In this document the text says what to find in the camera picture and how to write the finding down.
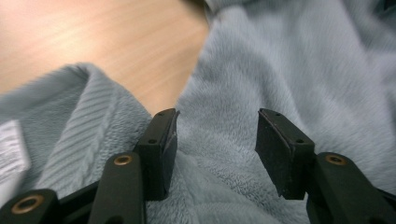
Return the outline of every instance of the towel label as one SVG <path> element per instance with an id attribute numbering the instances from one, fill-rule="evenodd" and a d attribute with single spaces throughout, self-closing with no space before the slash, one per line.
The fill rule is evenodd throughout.
<path id="1" fill-rule="evenodd" d="M 17 120 L 0 125 L 0 184 L 30 168 Z"/>

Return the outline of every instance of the gray towel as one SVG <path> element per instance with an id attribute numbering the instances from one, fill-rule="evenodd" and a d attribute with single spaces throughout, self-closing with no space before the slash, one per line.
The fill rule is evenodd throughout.
<path id="1" fill-rule="evenodd" d="M 254 152 L 261 107 L 287 116 L 316 152 L 348 156 L 395 194 L 395 8 L 207 3 L 211 31 L 177 103 L 170 195 L 148 203 L 148 222 L 308 222 L 305 202 L 279 198 Z M 149 122 L 129 93 L 87 64 L 3 96 L 0 106 L 0 123 L 19 119 L 31 153 L 22 190 L 50 187 L 61 197 L 99 178 L 106 158 L 133 145 Z"/>

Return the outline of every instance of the blue-gray cloth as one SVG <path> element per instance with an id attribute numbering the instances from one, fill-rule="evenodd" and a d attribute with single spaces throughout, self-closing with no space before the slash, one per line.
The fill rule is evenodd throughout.
<path id="1" fill-rule="evenodd" d="M 261 107 L 288 117 L 316 152 L 348 156 L 396 194 L 396 8 L 371 0 L 206 2 L 210 34 L 177 103 L 170 195 L 148 203 L 148 223 L 308 223 L 305 202 L 279 198 L 254 151 Z M 84 101 L 92 97 L 98 102 Z M 41 98 L 47 108 L 26 109 Z M 149 122 L 90 64 L 54 72 L 0 106 L 0 123 L 21 120 L 33 157 L 24 189 L 61 196 L 98 178 L 106 157 L 135 143 Z"/>

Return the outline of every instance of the light brown wood surface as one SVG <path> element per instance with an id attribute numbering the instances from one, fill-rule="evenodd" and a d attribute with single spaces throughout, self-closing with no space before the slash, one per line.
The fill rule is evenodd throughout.
<path id="1" fill-rule="evenodd" d="M 207 31 L 191 0 L 0 1 L 0 94 L 90 62 L 155 114 L 175 105 Z"/>

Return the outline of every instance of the towel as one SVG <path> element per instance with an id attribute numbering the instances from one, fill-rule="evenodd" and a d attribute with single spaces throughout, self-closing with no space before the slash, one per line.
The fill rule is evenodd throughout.
<path id="1" fill-rule="evenodd" d="M 148 223 L 308 223 L 279 198 L 257 153 L 259 108 L 278 111 L 316 152 L 352 159 L 396 193 L 396 9 L 374 0 L 206 0 L 210 33 L 176 108 L 169 197 Z M 149 114 L 91 64 L 69 65 L 0 98 L 32 160 L 21 191 L 60 197 L 100 177 Z"/>

